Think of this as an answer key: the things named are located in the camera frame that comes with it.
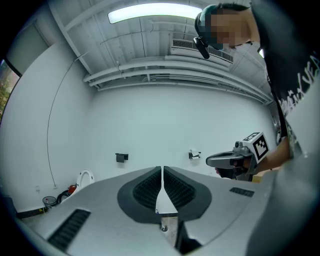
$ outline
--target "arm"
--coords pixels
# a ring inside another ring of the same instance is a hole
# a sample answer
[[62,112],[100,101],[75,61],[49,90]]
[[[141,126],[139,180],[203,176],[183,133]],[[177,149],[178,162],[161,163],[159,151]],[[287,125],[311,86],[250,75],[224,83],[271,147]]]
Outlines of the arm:
[[278,147],[269,155],[267,155],[257,167],[258,172],[280,167],[290,158],[290,145],[288,137],[285,137]]

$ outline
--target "fluorescent light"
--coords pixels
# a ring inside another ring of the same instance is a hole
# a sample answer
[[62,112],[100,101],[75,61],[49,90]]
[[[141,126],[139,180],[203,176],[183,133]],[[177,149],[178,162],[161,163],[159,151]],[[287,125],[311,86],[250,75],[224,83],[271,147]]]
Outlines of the fluorescent light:
[[178,3],[144,3],[114,10],[108,14],[110,23],[153,15],[170,15],[195,19],[202,9]]
[[259,48],[258,53],[261,55],[262,58],[265,58],[265,53],[263,49]]

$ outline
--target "green foliage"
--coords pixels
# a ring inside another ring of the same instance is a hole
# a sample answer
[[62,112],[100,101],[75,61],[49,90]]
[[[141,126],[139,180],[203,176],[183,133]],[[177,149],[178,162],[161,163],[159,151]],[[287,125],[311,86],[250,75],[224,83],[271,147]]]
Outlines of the green foliage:
[[0,120],[2,119],[2,115],[10,96],[10,92],[8,90],[8,81],[0,82]]

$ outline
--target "black t-shirt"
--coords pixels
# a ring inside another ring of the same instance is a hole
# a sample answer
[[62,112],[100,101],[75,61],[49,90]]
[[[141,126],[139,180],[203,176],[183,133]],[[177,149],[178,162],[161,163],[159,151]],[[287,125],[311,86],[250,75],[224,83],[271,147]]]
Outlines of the black t-shirt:
[[320,43],[316,39],[319,31],[316,11],[319,9],[280,0],[253,0],[251,9],[264,52],[268,81],[278,105],[281,135],[288,135],[293,156],[299,143],[288,123],[285,127],[284,116],[295,109],[319,74]]

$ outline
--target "white object on floor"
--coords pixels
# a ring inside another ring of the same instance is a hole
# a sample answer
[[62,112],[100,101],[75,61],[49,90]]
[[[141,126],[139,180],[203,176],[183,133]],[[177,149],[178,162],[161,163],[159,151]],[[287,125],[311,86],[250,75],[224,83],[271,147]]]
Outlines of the white object on floor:
[[61,203],[67,201],[70,197],[72,197],[75,193],[79,192],[86,186],[92,184],[95,182],[95,177],[93,173],[90,170],[83,170],[80,172],[78,178],[76,179],[76,189],[75,191],[65,200],[63,200]]

